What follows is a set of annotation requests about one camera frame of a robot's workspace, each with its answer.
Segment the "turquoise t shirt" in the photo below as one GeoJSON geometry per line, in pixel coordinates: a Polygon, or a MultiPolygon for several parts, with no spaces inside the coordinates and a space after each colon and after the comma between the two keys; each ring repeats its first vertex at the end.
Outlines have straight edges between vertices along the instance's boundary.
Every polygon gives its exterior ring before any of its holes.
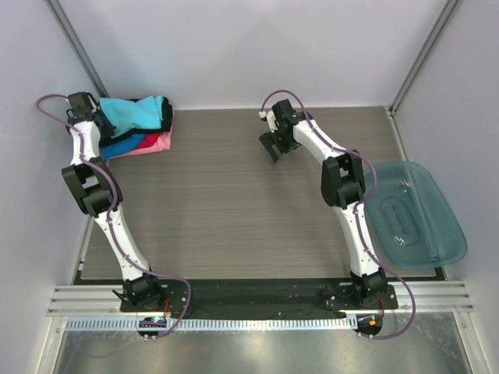
{"type": "Polygon", "coordinates": [[[156,130],[161,127],[163,97],[149,96],[138,101],[101,98],[100,107],[115,127],[114,137],[131,130],[156,130]]]}

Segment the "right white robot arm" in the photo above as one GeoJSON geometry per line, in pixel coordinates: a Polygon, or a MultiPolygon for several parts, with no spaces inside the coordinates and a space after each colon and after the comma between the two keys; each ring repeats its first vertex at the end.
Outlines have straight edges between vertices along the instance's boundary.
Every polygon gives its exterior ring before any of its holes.
{"type": "Polygon", "coordinates": [[[364,309],[378,305],[388,281],[367,228],[361,158],[340,147],[308,112],[295,110],[288,100],[277,102],[268,111],[260,109],[259,118],[268,125],[259,141],[273,161],[304,146],[319,162],[320,193],[336,213],[349,251],[353,302],[364,309]]]}

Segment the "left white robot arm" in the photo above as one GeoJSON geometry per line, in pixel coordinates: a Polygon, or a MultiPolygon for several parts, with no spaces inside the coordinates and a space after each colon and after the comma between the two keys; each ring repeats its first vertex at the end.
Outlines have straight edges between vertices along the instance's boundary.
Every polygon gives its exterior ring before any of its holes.
{"type": "Polygon", "coordinates": [[[122,191],[100,155],[100,141],[110,138],[115,127],[91,93],[73,93],[67,100],[73,158],[62,177],[77,206],[94,219],[115,254],[123,279],[117,297],[126,307],[157,311],[165,303],[165,292],[133,240],[121,205],[122,191]]]}

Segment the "folded black t shirt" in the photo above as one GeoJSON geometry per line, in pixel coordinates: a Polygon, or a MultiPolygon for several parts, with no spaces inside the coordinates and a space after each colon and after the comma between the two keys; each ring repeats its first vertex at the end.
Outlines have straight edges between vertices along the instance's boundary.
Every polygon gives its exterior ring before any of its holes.
{"type": "MultiPolygon", "coordinates": [[[[130,137],[131,135],[135,134],[151,134],[151,133],[156,133],[156,132],[170,132],[171,127],[172,127],[172,121],[173,121],[173,115],[174,111],[172,108],[172,105],[169,103],[168,99],[166,97],[163,97],[164,101],[162,104],[162,115],[163,119],[161,121],[161,127],[156,130],[131,130],[129,132],[126,132],[125,134],[118,136],[118,137],[112,137],[112,141],[110,143],[101,143],[100,146],[107,146],[113,143],[117,143],[120,140],[126,139],[127,137],[130,137]]],[[[128,101],[138,101],[141,99],[130,99],[128,101]]]]}

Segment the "folded blue t shirt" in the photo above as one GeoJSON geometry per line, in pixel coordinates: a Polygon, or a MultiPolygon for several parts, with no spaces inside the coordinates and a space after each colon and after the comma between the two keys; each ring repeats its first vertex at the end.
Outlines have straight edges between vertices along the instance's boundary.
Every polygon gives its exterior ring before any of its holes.
{"type": "Polygon", "coordinates": [[[135,134],[101,148],[101,156],[104,160],[109,160],[113,157],[120,156],[131,150],[134,150],[146,137],[145,134],[135,134]]]}

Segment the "folded red t shirt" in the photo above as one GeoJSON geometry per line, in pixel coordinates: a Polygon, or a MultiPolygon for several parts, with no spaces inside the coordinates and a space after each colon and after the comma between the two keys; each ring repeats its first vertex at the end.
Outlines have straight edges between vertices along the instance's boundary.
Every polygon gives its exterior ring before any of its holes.
{"type": "Polygon", "coordinates": [[[146,134],[142,141],[136,146],[135,150],[152,147],[157,142],[157,139],[161,137],[161,135],[161,132],[146,134]]]}

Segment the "folded pink t shirt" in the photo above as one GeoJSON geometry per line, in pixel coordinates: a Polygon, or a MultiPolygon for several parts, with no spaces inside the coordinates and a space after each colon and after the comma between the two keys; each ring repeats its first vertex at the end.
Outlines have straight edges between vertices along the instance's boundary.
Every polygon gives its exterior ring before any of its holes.
{"type": "Polygon", "coordinates": [[[118,157],[139,156],[139,155],[158,153],[161,151],[169,150],[171,148],[171,142],[172,142],[172,133],[162,132],[161,137],[157,139],[157,142],[152,147],[141,150],[134,149],[118,157]]]}

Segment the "teal plastic bin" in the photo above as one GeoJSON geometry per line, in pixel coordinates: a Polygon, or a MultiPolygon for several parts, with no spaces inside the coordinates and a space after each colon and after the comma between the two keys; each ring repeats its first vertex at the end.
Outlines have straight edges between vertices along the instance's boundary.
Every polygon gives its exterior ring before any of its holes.
{"type": "Polygon", "coordinates": [[[464,232],[433,176],[410,161],[393,161],[365,172],[366,203],[384,254],[410,270],[430,270],[465,257],[464,232]]]}

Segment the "left aluminium corner post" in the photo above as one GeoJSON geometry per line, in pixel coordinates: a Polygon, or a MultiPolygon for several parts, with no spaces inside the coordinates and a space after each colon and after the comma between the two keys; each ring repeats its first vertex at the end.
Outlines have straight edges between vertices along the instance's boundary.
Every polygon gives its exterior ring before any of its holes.
{"type": "Polygon", "coordinates": [[[91,81],[94,89],[101,97],[108,97],[108,90],[106,89],[102,79],[95,69],[90,56],[87,54],[86,48],[83,46],[83,43],[81,42],[79,35],[77,34],[69,17],[63,9],[61,2],[59,0],[46,0],[45,3],[51,11],[55,22],[58,24],[66,40],[68,41],[69,46],[76,55],[84,72],[87,74],[87,77],[91,81]]]}

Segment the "aluminium corner post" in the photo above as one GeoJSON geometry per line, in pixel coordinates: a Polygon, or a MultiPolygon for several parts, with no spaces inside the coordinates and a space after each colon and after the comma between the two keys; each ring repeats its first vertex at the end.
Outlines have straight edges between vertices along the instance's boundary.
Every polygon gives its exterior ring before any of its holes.
{"type": "Polygon", "coordinates": [[[423,42],[423,46],[419,50],[416,59],[414,60],[409,72],[405,76],[403,83],[398,90],[392,104],[387,107],[388,114],[391,117],[394,117],[397,110],[402,105],[403,100],[411,89],[412,85],[416,81],[419,73],[422,68],[426,64],[433,50],[437,46],[438,41],[441,39],[446,27],[451,22],[455,13],[457,12],[459,6],[462,4],[461,0],[447,0],[444,3],[443,8],[438,13],[438,16],[430,28],[430,32],[428,33],[425,41],[423,42]]]}
{"type": "Polygon", "coordinates": [[[94,89],[101,97],[108,97],[108,90],[106,89],[102,79],[95,69],[90,56],[87,54],[86,48],[83,46],[83,43],[81,42],[79,35],[77,34],[69,17],[63,9],[61,2],[59,0],[46,0],[45,3],[51,11],[55,22],[58,24],[66,40],[68,41],[69,46],[76,55],[84,72],[87,74],[87,77],[91,81],[94,89]]]}

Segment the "aluminium frame rail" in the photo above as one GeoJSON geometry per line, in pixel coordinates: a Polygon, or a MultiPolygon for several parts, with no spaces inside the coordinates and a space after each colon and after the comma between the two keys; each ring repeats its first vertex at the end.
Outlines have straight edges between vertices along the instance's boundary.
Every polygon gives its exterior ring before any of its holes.
{"type": "Polygon", "coordinates": [[[58,286],[48,306],[50,316],[122,314],[173,316],[187,311],[190,319],[326,319],[354,312],[468,312],[471,298],[461,281],[398,282],[364,302],[355,300],[347,284],[330,280],[196,280],[186,286],[165,284],[157,302],[136,306],[120,299],[118,285],[58,286]]]}

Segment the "right aluminium corner post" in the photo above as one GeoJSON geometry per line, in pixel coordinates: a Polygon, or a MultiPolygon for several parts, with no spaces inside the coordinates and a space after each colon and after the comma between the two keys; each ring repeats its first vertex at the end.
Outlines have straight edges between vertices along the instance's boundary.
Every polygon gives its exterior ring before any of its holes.
{"type": "Polygon", "coordinates": [[[438,41],[441,39],[446,27],[451,22],[455,13],[457,12],[459,6],[462,4],[461,0],[447,0],[444,3],[443,8],[438,13],[438,16],[430,28],[430,32],[428,33],[425,41],[423,42],[423,46],[419,50],[416,59],[414,60],[409,72],[405,76],[403,83],[398,90],[392,104],[387,107],[388,114],[391,117],[394,117],[397,110],[402,105],[403,100],[411,89],[412,85],[416,81],[419,73],[422,68],[426,64],[433,50],[437,46],[438,41]]]}

